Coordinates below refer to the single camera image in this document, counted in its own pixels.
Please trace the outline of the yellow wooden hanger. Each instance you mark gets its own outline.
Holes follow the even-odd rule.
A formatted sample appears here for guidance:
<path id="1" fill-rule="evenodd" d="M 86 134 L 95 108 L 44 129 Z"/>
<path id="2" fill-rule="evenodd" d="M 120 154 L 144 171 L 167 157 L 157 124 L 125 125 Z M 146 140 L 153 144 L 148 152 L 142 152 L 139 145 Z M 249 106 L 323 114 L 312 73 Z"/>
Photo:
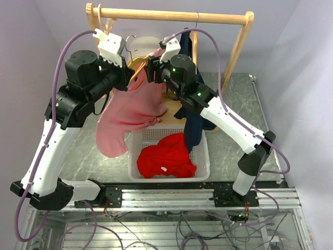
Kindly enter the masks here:
<path id="1" fill-rule="evenodd" d="M 128 42 L 128 40 L 132 38 L 136 38 L 135 35 L 129 35 L 125 41 L 126 41 L 126 44 Z M 125 44 L 125 50 L 129 53 L 129 50 L 127 49 L 127 46 Z M 130 83 L 135 81 L 135 79 L 137 79 L 138 75 L 140 74 L 140 72 L 143 70 L 143 68 L 145 67 L 146 63 L 147 63 L 147 60 L 148 60 L 148 57 L 149 56 L 146 56 L 146 57 L 136 57 L 135 59 L 133 59 L 130 63 L 130 65 L 128 66 L 129 68 L 131 69 L 134 69 L 135 70 L 135 73 L 134 75 L 131 77 L 131 80 L 130 80 Z"/>

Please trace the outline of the pink t shirt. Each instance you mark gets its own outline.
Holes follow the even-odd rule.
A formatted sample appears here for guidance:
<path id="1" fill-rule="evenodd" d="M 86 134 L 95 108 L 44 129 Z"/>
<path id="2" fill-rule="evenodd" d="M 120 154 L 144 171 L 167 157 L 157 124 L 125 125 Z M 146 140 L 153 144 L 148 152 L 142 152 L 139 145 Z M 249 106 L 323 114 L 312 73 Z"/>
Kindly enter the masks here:
<path id="1" fill-rule="evenodd" d="M 142 71 L 127 92 L 116 90 L 96 127 L 96 146 L 106 157 L 115 158 L 127 152 L 125 134 L 161 122 L 168 109 L 162 103 L 165 85 L 149 83 Z"/>

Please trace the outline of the red t shirt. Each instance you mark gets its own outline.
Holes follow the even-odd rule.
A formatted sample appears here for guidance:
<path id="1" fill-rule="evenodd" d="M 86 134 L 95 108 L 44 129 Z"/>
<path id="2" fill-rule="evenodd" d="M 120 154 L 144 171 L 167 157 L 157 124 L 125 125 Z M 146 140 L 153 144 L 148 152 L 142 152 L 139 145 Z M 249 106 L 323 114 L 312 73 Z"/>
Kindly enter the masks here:
<path id="1" fill-rule="evenodd" d="M 154 176 L 192 178 L 197 170 L 190 160 L 182 132 L 168 135 L 158 144 L 143 148 L 137 159 L 137 168 L 146 179 Z"/>

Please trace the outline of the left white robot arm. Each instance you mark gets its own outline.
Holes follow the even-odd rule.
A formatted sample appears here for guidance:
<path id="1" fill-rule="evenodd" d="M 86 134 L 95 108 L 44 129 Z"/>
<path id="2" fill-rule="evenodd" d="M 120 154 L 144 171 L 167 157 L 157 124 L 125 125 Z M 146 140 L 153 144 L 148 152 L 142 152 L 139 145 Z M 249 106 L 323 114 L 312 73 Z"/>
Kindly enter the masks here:
<path id="1" fill-rule="evenodd" d="M 121 55 L 97 55 L 89 50 L 73 53 L 65 63 L 67 83 L 56 93 L 56 117 L 52 106 L 45 112 L 44 130 L 39 148 L 42 157 L 34 156 L 38 168 L 33 181 L 32 169 L 20 181 L 13 182 L 10 190 L 19 197 L 29 198 L 31 206 L 38 210 L 58 211 L 69 203 L 76 208 L 85 207 L 88 201 L 94 207 L 103 206 L 110 199 L 107 187 L 94 180 L 69 181 L 61 179 L 65 156 L 83 128 L 86 118 L 95 112 L 95 103 L 112 89 L 127 91 L 134 70 Z"/>

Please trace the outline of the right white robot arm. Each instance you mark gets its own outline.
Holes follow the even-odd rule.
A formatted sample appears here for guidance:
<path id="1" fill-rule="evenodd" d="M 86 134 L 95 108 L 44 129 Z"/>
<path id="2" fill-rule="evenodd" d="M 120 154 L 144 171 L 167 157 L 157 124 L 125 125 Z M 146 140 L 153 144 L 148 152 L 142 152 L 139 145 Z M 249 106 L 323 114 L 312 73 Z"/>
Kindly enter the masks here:
<path id="1" fill-rule="evenodd" d="M 187 55 L 178 54 L 168 61 L 150 56 L 145 71 L 148 82 L 165 83 L 185 108 L 212 122 L 241 147 L 244 154 L 229 194 L 230 202 L 241 206 L 271 153 L 276 135 L 250 125 L 222 103 L 216 91 L 197 81 L 196 65 Z"/>

